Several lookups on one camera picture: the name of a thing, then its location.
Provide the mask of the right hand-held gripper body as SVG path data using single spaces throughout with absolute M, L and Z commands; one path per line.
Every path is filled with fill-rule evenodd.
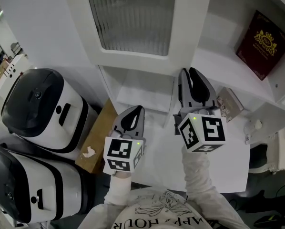
M 174 121 L 187 152 L 212 152 L 226 144 L 226 118 L 217 106 L 183 107 Z

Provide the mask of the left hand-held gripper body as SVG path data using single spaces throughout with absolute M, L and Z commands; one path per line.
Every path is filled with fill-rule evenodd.
M 144 148 L 143 132 L 123 133 L 111 130 L 104 144 L 104 173 L 108 175 L 113 175 L 117 171 L 133 173 L 144 155 Z

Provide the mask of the white shelving cabinet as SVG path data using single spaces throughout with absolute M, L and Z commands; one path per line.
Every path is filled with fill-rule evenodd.
M 272 10 L 274 18 L 278 18 L 278 9 L 267 0 L 210 0 L 192 63 L 186 68 L 196 68 L 212 83 L 260 100 L 261 106 L 252 115 L 263 123 L 256 136 L 261 139 L 285 127 L 285 107 L 279 106 L 274 99 L 269 79 L 259 80 L 235 54 L 238 41 L 253 15 L 245 4 Z M 150 128 L 166 128 L 176 112 L 177 81 L 182 68 L 176 75 L 166 75 L 97 66 L 116 112 L 141 105 L 146 110 Z

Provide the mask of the white cabinet door ribbed glass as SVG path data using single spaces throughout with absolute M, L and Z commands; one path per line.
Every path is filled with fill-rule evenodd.
M 94 65 L 176 75 L 189 67 L 210 0 L 66 0 Z

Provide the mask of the person's right forearm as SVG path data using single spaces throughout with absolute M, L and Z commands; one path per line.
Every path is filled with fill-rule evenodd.
M 220 217 L 229 203 L 212 185 L 209 175 L 209 160 L 205 153 L 188 153 L 182 149 L 185 173 L 185 188 L 189 201 L 207 218 Z

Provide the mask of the person's left forearm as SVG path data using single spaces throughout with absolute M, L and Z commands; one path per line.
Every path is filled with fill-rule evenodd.
M 125 206 L 131 191 L 131 173 L 117 171 L 111 175 L 110 188 L 104 197 L 104 203 L 116 206 Z

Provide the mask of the white table top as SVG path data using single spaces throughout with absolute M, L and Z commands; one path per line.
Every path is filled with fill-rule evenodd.
M 250 146 L 244 142 L 247 119 L 238 116 L 227 124 L 227 143 L 207 155 L 213 185 L 220 193 L 243 192 L 246 189 Z M 166 128 L 146 127 L 146 149 L 132 181 L 135 183 L 185 191 L 182 165 L 183 139 L 174 135 L 174 119 Z

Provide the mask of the beige picture book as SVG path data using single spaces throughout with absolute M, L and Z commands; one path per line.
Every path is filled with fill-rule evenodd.
M 220 90 L 217 95 L 217 103 L 221 116 L 225 117 L 227 122 L 232 121 L 244 110 L 244 106 L 230 88 L 223 87 Z

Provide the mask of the brown cardboard box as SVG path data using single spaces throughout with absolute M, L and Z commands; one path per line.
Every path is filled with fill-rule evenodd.
M 9 62 L 4 59 L 0 64 L 0 78 L 5 74 L 8 66 Z
M 116 117 L 117 113 L 109 99 L 82 145 L 80 155 L 75 161 L 77 166 L 91 174 L 98 174 L 103 171 L 105 138 L 109 135 Z

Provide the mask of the white robot with black top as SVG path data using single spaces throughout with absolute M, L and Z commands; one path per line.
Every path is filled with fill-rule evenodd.
M 88 213 L 94 176 L 71 161 L 48 159 L 0 145 L 0 206 L 21 223 Z
M 29 143 L 75 160 L 97 113 L 53 69 L 18 77 L 1 110 L 7 129 Z

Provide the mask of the dark red hardcover book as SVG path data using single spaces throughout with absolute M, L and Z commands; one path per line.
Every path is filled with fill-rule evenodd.
M 236 55 L 262 81 L 285 53 L 285 33 L 256 10 Z

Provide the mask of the person's white printed shirt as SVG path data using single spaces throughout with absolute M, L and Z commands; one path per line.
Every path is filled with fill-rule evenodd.
M 141 192 L 130 193 L 125 206 L 104 203 L 93 209 L 78 229 L 249 229 L 230 205 L 211 219 L 172 192 Z

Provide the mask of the black device with green light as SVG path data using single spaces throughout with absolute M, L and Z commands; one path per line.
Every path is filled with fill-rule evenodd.
M 256 228 L 269 228 L 269 229 L 280 229 L 281 228 L 281 217 L 279 215 L 268 215 L 258 219 L 254 226 Z

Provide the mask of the white box with black holes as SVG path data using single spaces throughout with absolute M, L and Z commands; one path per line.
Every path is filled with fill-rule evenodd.
M 24 54 L 14 57 L 3 75 L 0 77 L 0 97 L 3 100 L 6 99 L 17 78 L 26 70 L 30 69 L 31 66 L 32 64 Z

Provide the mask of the dark metal chair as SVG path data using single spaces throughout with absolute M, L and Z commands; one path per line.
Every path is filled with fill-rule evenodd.
M 14 42 L 10 45 L 10 49 L 13 52 L 14 56 L 22 54 L 23 53 L 23 49 L 21 47 L 21 45 L 18 42 Z

